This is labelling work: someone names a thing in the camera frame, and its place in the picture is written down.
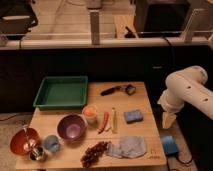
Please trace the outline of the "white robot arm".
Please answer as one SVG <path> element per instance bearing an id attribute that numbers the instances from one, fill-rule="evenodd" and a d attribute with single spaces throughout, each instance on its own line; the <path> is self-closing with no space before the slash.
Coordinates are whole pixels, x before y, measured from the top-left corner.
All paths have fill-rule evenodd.
<path id="1" fill-rule="evenodd" d="M 205 87 L 207 80 L 207 72 L 200 66 L 187 67 L 167 76 L 166 89 L 158 100 L 164 110 L 164 129 L 172 126 L 185 103 L 190 103 L 213 120 L 213 92 Z"/>

